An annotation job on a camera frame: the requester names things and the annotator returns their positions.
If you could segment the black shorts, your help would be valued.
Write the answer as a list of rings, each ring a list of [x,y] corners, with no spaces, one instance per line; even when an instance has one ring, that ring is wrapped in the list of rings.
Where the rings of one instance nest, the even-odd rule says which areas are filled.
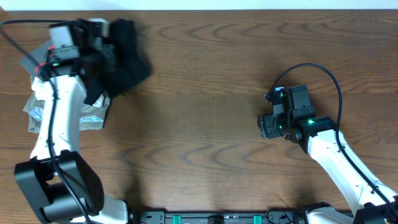
[[[150,75],[150,66],[139,54],[133,21],[117,19],[110,24],[109,40],[116,53],[116,70],[96,77],[113,99],[140,84]]]

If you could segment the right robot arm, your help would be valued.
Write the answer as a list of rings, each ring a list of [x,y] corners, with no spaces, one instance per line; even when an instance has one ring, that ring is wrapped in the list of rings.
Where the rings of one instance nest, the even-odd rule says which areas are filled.
[[[279,87],[266,100],[273,112],[259,115],[261,136],[298,144],[321,165],[351,210],[347,214],[318,203],[300,212],[298,223],[397,223],[397,193],[366,167],[330,117],[316,115],[307,87]]]

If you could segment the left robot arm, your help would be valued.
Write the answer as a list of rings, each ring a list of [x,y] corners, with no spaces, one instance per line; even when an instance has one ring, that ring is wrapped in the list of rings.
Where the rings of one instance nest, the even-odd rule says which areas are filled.
[[[51,21],[51,47],[32,84],[44,102],[30,159],[15,166],[15,180],[42,223],[127,223],[127,204],[104,193],[80,154],[81,107],[87,86],[115,70],[104,19]]]

